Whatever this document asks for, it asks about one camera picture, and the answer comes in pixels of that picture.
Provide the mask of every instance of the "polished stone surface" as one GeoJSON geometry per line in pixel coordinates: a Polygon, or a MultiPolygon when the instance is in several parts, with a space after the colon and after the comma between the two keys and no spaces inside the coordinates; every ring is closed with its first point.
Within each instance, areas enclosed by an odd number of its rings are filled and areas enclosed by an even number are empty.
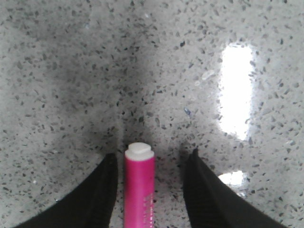
{"type": "MultiPolygon", "coordinates": [[[[0,1],[0,227],[126,144],[156,152],[155,227],[189,228],[184,151],[304,226],[304,1],[0,1]]],[[[122,168],[111,227],[122,227],[122,168]]]]}

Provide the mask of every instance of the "highlighter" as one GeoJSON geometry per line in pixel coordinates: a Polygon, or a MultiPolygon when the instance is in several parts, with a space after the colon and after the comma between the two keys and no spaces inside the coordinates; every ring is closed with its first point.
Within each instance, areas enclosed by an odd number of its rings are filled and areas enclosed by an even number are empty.
{"type": "Polygon", "coordinates": [[[124,155],[124,228],[154,228],[154,152],[143,142],[124,155]]]}

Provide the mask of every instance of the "marker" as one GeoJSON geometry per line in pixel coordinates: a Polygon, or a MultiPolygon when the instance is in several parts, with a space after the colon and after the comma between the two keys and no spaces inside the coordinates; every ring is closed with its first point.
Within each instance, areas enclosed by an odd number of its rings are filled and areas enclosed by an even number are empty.
{"type": "Polygon", "coordinates": [[[143,142],[125,152],[124,228],[154,228],[154,152],[143,142]]]}

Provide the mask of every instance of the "dark speck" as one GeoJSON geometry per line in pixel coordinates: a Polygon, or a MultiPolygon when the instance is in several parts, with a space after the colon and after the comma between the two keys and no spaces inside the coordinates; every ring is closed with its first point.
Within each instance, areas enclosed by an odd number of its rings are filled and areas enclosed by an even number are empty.
{"type": "Polygon", "coordinates": [[[20,61],[17,63],[17,67],[18,67],[20,70],[23,69],[23,66],[22,66],[22,64],[20,63],[20,61]]]}
{"type": "Polygon", "coordinates": [[[249,145],[253,144],[251,137],[249,138],[248,143],[249,143],[249,145]]]}
{"type": "Polygon", "coordinates": [[[183,46],[185,46],[185,44],[186,44],[186,42],[183,41],[183,42],[180,43],[180,46],[183,47],[183,46]]]}
{"type": "Polygon", "coordinates": [[[143,116],[139,117],[138,122],[142,123],[143,122],[143,116]]]}
{"type": "Polygon", "coordinates": [[[160,126],[160,120],[159,120],[159,118],[155,118],[155,122],[156,122],[156,126],[160,126]]]}

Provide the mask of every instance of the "white cap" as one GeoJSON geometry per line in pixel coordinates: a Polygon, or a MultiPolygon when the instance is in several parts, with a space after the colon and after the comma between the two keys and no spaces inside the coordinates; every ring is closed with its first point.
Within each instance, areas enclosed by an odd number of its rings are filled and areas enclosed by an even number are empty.
{"type": "Polygon", "coordinates": [[[134,142],[128,146],[125,156],[134,161],[144,161],[154,157],[154,152],[150,145],[143,142],[134,142]]]}

